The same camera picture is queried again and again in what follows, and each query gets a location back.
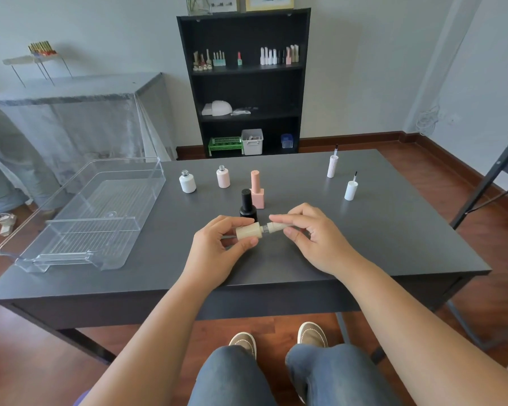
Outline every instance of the gray pants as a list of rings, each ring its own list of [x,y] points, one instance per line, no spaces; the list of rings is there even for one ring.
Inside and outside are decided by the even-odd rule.
[[[297,393],[314,406],[397,406],[401,402],[369,357],[353,345],[295,345],[286,367]],[[240,346],[218,348],[203,364],[190,406],[276,406],[256,360]]]
[[[38,151],[2,111],[0,162],[20,179],[38,206],[42,206],[60,189],[54,174],[45,165]],[[27,200],[28,197],[20,189],[14,188],[0,169],[0,213],[17,208]],[[54,201],[44,209],[58,208],[67,202],[60,198],[55,198]]]

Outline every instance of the person's right hand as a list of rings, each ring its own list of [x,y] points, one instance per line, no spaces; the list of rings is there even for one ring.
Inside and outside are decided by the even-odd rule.
[[[312,265],[325,273],[340,278],[347,267],[365,260],[319,208],[301,204],[287,215],[269,215],[269,219],[306,229],[310,239],[292,227],[285,228],[284,233]]]

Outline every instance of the shoe sole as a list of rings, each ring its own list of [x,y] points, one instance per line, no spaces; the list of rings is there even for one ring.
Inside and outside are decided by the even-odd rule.
[[[250,336],[250,339],[252,340],[252,342],[254,343],[254,359],[257,359],[257,356],[258,356],[258,349],[256,348],[256,340],[254,339],[254,336],[252,336],[250,333],[248,332],[239,332],[238,334],[236,334],[234,337],[231,338],[230,342],[228,343],[228,346],[231,346],[231,342],[233,342],[233,340],[240,334],[247,334],[248,336]]]
[[[314,322],[310,322],[310,321],[309,322],[303,322],[303,324],[299,327],[299,330],[297,331],[297,343],[301,343],[301,331],[303,330],[305,325],[308,325],[308,324],[317,326],[322,331],[322,333],[323,333],[323,329],[320,327],[320,325],[318,325],[318,324],[316,324]],[[325,333],[323,334],[322,342],[323,342],[325,348],[329,347],[329,344],[328,344],[328,346],[325,346],[325,343],[327,342],[327,337],[325,336]]]

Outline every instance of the person's left hand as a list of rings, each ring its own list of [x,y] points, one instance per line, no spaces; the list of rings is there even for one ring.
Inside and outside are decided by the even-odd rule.
[[[207,294],[226,280],[231,268],[244,252],[258,244],[258,238],[222,239],[235,235],[235,228],[254,223],[252,218],[219,216],[196,232],[181,278],[194,283]]]

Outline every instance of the transparent tray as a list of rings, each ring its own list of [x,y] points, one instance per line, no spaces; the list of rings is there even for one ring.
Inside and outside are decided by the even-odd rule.
[[[90,263],[118,269],[166,178],[159,158],[89,162],[0,244],[27,272]]]

